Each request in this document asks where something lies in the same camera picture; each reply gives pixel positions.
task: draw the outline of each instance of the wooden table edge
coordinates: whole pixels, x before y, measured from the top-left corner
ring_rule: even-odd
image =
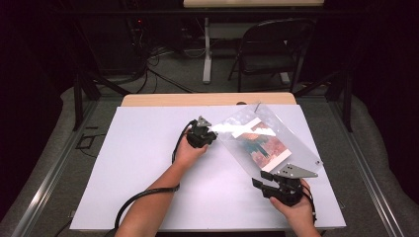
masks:
[[[122,107],[231,106],[245,104],[296,105],[292,93],[199,93],[132,94],[124,97]]]

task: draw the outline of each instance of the gray carpet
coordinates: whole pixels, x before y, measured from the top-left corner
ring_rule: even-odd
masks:
[[[231,57],[214,58],[212,81],[209,85],[202,83],[204,62],[202,58],[190,58],[175,54],[166,54],[159,58],[158,65],[152,67],[162,75],[175,80],[197,92],[234,92],[236,79],[226,81],[232,65]],[[144,79],[123,84],[122,86],[136,92]],[[266,77],[259,81],[247,80],[243,84],[246,89],[266,89],[275,86],[283,87],[278,78]],[[87,117],[79,133],[71,131],[74,124],[72,91],[62,95],[64,108],[55,131],[40,158],[30,180],[22,190],[6,217],[0,224],[1,236],[12,236],[22,216],[24,216],[42,181],[48,175],[49,169],[62,155],[62,150],[68,144],[71,135],[94,136],[90,149],[76,149],[73,144],[68,151],[65,166],[54,184],[53,191],[42,206],[42,211],[32,221],[28,236],[53,236],[70,219],[67,217],[75,210],[83,195],[90,172],[95,163],[95,156],[100,151],[104,135],[111,123],[116,107],[122,98],[110,89],[99,86],[103,98],[97,103],[85,102],[85,108],[91,108],[92,114]],[[173,84],[156,79],[149,74],[148,81],[141,93],[185,93]],[[298,99],[311,129],[317,149],[320,153],[326,172],[329,176],[336,198],[342,203],[347,227],[327,231],[324,236],[402,236],[391,235],[388,226],[382,221],[379,205],[375,201],[374,191],[371,191],[363,172],[360,172],[358,158],[360,152],[354,151],[354,145],[348,139],[348,134],[342,128],[337,117],[334,103],[327,103],[322,97],[322,89],[315,91],[312,98]],[[368,115],[364,104],[354,98],[353,130],[350,137],[355,138],[362,156],[368,162],[369,175],[373,175],[375,183],[382,191],[393,216],[397,220],[404,236],[415,236],[419,233],[419,208],[400,189],[394,176],[388,170],[385,147],[379,132]],[[65,228],[59,236],[103,236],[104,233],[82,233]]]

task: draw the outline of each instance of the plastic package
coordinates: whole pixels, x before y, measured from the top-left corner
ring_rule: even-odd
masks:
[[[261,170],[276,174],[288,164],[313,173],[323,166],[320,158],[264,104],[246,106],[211,129],[254,179],[260,178]]]

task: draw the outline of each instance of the office chair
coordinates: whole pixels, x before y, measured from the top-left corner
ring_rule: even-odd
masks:
[[[293,72],[290,92],[301,67],[300,55],[308,43],[314,23],[307,19],[270,20],[251,27],[243,36],[228,80],[238,62],[237,92],[241,91],[241,77]]]

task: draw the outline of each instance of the white table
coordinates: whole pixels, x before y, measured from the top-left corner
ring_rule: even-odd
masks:
[[[324,0],[184,0],[185,8],[321,7],[323,4]],[[252,25],[255,24],[210,24],[209,19],[205,19],[204,84],[210,83],[210,39],[241,39]],[[288,77],[288,74],[283,73],[282,77]]]
[[[124,202],[146,189],[170,166],[171,153],[188,121],[198,116],[216,124],[240,110],[241,106],[184,106],[180,99],[252,102],[268,95],[273,103],[291,94],[209,94],[163,96],[165,107],[148,106],[146,96],[142,107],[132,107],[141,97],[130,97],[119,107],[104,145],[97,158],[86,191],[71,224],[75,230],[108,230]],[[314,141],[298,105],[269,106],[284,123],[316,154]],[[326,172],[318,178],[307,179],[314,195],[317,210],[316,226],[322,229],[346,226],[339,204],[333,194]],[[181,183],[161,231],[268,231],[290,229],[285,218],[277,212],[260,190],[252,186],[250,177],[226,150],[215,141]]]

